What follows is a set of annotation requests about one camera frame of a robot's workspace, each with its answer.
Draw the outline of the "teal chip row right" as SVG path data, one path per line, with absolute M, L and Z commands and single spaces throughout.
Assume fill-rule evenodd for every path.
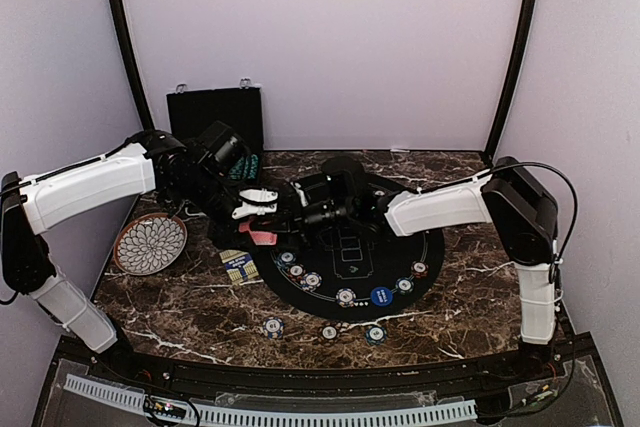
M 260 157 L 257 154 L 247 156 L 244 167 L 244 177 L 247 180 L 256 180 L 260 168 Z

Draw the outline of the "white blue chip bottom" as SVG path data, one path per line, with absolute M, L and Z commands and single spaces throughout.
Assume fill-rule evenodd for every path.
M 341 288 L 336 293 L 336 302 L 342 308 L 353 307 L 356 302 L 356 294 L 350 288 Z

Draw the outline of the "black left frame post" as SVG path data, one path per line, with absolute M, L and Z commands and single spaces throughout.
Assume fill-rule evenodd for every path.
M 144 130 L 155 129 L 151 109 L 138 68 L 123 0 L 108 0 L 112 23 L 136 113 Z

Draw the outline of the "brown white chip stack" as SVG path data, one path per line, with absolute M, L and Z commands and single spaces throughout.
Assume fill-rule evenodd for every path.
M 320 338 L 323 342 L 336 342 L 339 338 L 339 331 L 334 325 L 325 325 L 320 329 Z

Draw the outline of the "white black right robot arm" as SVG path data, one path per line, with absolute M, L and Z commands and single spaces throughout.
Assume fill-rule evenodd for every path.
M 557 211 L 553 196 L 513 158 L 440 187 L 419 190 L 335 157 L 283 187 L 257 255 L 261 277 L 286 303 L 326 320 L 373 321 L 418 303 L 447 263 L 447 237 L 488 234 L 516 268 L 520 337 L 510 360 L 521 381 L 549 363 L 555 329 Z

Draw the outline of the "red chip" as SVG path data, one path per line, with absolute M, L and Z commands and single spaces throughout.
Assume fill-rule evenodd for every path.
M 429 266 L 424 262 L 414 262 L 411 265 L 411 272 L 415 278 L 424 278 L 429 273 Z

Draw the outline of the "black poker chip case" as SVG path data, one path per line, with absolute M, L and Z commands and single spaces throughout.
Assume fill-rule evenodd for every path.
M 260 157 L 256 184 L 262 170 L 264 127 L 262 95 L 259 87 L 187 90 L 180 84 L 175 92 L 166 95 L 171 132 L 181 140 L 197 138 L 215 121 L 232 127 L 249 146 L 251 154 Z

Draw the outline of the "floral ceramic plate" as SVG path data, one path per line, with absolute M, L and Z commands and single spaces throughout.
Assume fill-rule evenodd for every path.
M 119 234 L 113 248 L 116 266 L 129 275 L 149 276 L 173 264 L 187 243 L 187 228 L 165 213 L 143 215 Z

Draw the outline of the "teal blue chip stack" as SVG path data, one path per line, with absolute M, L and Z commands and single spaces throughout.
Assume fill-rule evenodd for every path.
M 370 325 L 365 330 L 365 340 L 369 345 L 381 345 L 387 340 L 387 331 L 379 325 Z

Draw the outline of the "teal chip row left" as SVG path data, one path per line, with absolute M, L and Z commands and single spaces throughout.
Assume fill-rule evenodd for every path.
M 232 180 L 240 181 L 247 178 L 250 171 L 250 158 L 243 157 L 230 169 L 229 177 Z

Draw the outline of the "blue small blind button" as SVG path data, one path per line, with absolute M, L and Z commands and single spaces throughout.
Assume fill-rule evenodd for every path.
M 387 287 L 375 287 L 370 293 L 371 302 L 378 307 L 387 307 L 393 303 L 394 292 Z

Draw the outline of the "round black poker mat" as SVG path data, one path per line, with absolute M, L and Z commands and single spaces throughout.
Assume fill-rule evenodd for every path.
M 284 251 L 294 253 L 295 264 L 302 265 L 306 273 L 320 274 L 321 286 L 315 291 L 303 291 L 302 278 L 290 278 L 289 267 L 280 268 L 276 264 L 277 255 Z M 410 237 L 382 232 L 378 239 L 371 241 L 351 226 L 335 226 L 319 231 L 307 246 L 263 247 L 253 259 L 262 279 L 286 303 L 329 320 L 363 321 L 395 314 L 420 300 L 437 279 L 444 252 L 445 241 L 440 229 Z M 429 266 L 426 277 L 412 275 L 411 265 L 416 261 Z M 400 278 L 413 281 L 414 290 L 410 294 L 398 292 L 396 282 Z M 393 290 L 394 300 L 390 306 L 378 307 L 371 302 L 370 293 L 379 286 Z M 341 288 L 355 292 L 353 307 L 342 308 L 337 304 L 336 293 Z

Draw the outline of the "gold blue card box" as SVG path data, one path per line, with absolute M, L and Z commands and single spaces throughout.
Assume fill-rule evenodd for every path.
M 229 249 L 221 251 L 219 257 L 233 285 L 259 277 L 258 269 L 249 253 Z

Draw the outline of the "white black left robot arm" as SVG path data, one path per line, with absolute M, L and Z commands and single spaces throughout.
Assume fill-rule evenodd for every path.
M 270 189 L 233 181 L 228 171 L 245 153 L 240 137 L 215 127 L 208 141 L 184 142 L 161 130 L 132 135 L 104 154 L 26 177 L 10 172 L 1 182 L 1 278 L 81 340 L 120 383 L 141 374 L 120 328 L 67 276 L 50 250 L 67 225 L 87 226 L 111 206 L 144 194 L 178 210 L 187 203 L 233 237 L 251 216 L 275 212 Z

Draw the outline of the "red playing card deck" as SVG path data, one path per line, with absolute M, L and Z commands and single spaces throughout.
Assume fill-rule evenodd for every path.
M 238 226 L 238 233 L 250 246 L 275 246 L 278 235 L 264 230 L 254 219 L 247 219 Z

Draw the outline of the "orange chip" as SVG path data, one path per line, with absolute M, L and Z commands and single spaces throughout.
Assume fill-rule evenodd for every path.
M 288 276 L 292 279 L 300 279 L 306 273 L 305 268 L 302 265 L 295 264 L 288 268 Z

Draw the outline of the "blue white chip stack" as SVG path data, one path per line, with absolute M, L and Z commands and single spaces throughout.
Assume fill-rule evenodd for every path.
M 262 324 L 262 333 L 269 339 L 279 339 L 284 334 L 284 322 L 279 317 L 268 317 Z

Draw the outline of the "teal chip row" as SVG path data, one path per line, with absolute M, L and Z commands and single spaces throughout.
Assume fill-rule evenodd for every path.
M 256 180 L 260 168 L 260 157 L 257 154 L 247 156 L 244 167 L 244 177 L 247 180 Z
M 232 180 L 240 181 L 247 178 L 250 171 L 250 158 L 243 157 L 230 169 L 229 177 Z

